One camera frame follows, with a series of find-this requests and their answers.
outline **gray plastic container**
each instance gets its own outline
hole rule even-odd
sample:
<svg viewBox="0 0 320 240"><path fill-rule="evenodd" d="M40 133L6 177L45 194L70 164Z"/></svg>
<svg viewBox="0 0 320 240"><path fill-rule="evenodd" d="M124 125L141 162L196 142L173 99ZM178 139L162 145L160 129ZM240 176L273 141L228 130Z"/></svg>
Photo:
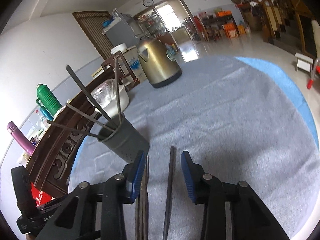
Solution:
<svg viewBox="0 0 320 240"><path fill-rule="evenodd" d="M118 116L112 120L117 125L119 124ZM121 125L113 133L101 128L99 135L105 137L105 139L98 139L98 141L102 142L127 163L133 163L139 150L148 154L149 142L132 126L124 115Z"/></svg>

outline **floor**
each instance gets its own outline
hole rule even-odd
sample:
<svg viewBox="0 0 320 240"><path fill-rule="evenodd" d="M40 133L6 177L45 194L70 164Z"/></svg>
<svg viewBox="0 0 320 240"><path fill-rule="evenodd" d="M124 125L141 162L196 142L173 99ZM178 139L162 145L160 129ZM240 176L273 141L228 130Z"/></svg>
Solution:
<svg viewBox="0 0 320 240"><path fill-rule="evenodd" d="M320 79L315 80L312 88L307 89L309 73L298 70L294 65L294 55L262 40L262 33L251 33L241 38L218 40L217 42L192 42L188 41L179 45L180 52L176 56L178 63L196 60L208 55L231 55L240 57L260 58L272 62L284 70L296 83L305 97L313 115L318 137L320 134ZM302 228L292 240L306 239L320 219L320 198L318 197L314 211Z"/></svg>

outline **screw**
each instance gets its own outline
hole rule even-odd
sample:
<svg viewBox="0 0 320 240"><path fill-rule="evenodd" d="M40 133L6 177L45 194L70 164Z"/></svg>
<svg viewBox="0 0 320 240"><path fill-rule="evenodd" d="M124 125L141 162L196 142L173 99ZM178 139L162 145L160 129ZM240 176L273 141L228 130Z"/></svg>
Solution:
<svg viewBox="0 0 320 240"><path fill-rule="evenodd" d="M116 174L115 175L115 179L116 180L122 180L122 179L124 179L124 175L122 173Z"/></svg>
<svg viewBox="0 0 320 240"><path fill-rule="evenodd" d="M209 173L206 173L206 174L204 174L204 175L202 176L202 178L203 178L204 180L210 180L210 179L212 179L212 175L209 174Z"/></svg>
<svg viewBox="0 0 320 240"><path fill-rule="evenodd" d="M83 181L83 182L81 182L81 183L79 184L79 188L85 188L85 187L87 187L88 185L89 185L88 182Z"/></svg>
<svg viewBox="0 0 320 240"><path fill-rule="evenodd" d="M241 180L241 181L239 181L239 186L240 186L240 187L248 187L249 184L248 184L246 181Z"/></svg>

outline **pink bottle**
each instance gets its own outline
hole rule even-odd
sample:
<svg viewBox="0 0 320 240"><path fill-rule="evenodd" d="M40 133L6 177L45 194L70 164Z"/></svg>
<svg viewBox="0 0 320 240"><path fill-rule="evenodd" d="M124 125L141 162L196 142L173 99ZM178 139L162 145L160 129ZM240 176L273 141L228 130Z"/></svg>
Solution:
<svg viewBox="0 0 320 240"><path fill-rule="evenodd" d="M19 145L25 150L25 152L31 156L36 147L27 139L27 137L24 136L14 122L8 123L7 130L17 143L19 143Z"/></svg>

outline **blue gripper pad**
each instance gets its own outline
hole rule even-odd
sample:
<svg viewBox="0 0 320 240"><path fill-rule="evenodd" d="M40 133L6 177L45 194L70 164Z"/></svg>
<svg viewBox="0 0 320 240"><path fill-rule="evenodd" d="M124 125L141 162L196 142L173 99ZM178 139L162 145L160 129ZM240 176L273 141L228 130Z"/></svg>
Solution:
<svg viewBox="0 0 320 240"><path fill-rule="evenodd" d="M132 182L132 190L130 194L130 200L132 202L134 202L135 199L139 196L145 165L146 165L146 154L143 153L141 154L138 160L138 166Z"/></svg>
<svg viewBox="0 0 320 240"><path fill-rule="evenodd" d="M191 170L188 165L188 163L193 164L193 161L191 160L190 154L188 151L183 151L181 154L181 168L184 176L184 181L187 186L188 196L192 200L193 203L196 202L196 194L195 194L195 182L193 181Z"/></svg>

